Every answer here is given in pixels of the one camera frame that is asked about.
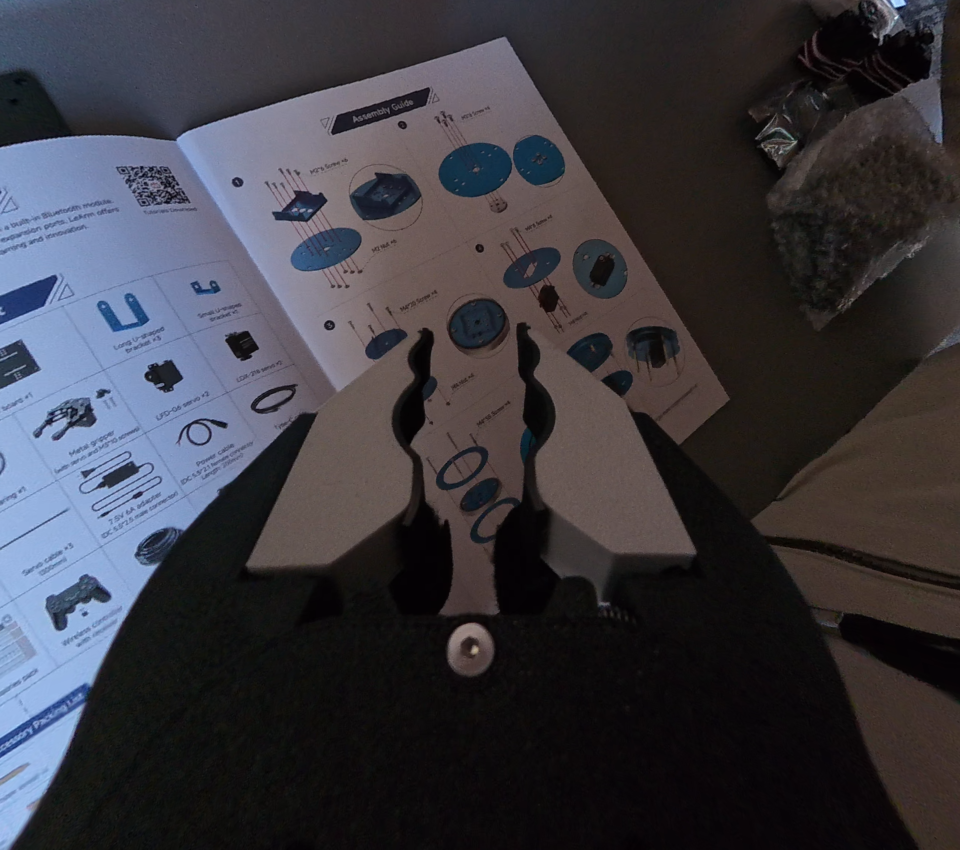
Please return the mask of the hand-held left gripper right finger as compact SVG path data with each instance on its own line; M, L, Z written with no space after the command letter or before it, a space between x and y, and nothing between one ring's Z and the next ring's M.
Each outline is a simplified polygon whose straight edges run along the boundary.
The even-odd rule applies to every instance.
M612 603L624 579L690 568L695 547L627 404L540 333L517 334L530 441L522 501L494 544L499 612L542 612L565 578Z

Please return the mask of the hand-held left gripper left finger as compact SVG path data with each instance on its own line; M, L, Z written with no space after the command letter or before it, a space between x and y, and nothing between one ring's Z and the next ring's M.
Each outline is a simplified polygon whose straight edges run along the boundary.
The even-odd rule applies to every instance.
M317 411L249 572L323 578L343 600L382 586L402 612L438 614L452 581L450 528L426 500L412 447L433 343L428 329L405 338Z

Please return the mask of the white user manual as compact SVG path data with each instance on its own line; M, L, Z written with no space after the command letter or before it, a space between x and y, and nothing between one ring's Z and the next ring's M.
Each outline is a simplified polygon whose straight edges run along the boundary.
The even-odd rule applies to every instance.
M497 605L518 324L677 442L729 399L504 39L175 141L5 146L1 184L2 848L190 523L422 328L447 614Z

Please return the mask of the bubble wrap package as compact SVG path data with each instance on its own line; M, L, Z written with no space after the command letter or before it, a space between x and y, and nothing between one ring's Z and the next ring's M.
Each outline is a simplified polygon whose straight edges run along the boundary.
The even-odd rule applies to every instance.
M958 163L903 95L806 147L766 199L789 286L815 329L958 223Z

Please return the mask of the silver foil bag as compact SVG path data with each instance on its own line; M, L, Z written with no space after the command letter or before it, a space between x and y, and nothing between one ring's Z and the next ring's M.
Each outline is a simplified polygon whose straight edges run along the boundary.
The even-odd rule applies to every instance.
M858 106L842 81L822 86L800 80L777 88L749 110L760 127L754 144L782 173L804 148L826 136Z

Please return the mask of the black servo with black disc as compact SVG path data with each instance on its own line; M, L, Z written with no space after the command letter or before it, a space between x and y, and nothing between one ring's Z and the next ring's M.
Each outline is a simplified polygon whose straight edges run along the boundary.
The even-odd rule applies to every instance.
M870 21L849 10L826 21L800 47L796 63L826 82L844 79L877 50L880 41Z
M896 95L930 76L932 30L917 26L887 38L846 78L860 99L877 101Z

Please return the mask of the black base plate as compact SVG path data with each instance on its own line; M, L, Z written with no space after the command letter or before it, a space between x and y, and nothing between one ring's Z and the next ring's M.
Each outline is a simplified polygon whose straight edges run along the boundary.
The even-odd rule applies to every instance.
M2 147L71 135L36 76L26 71L1 73Z

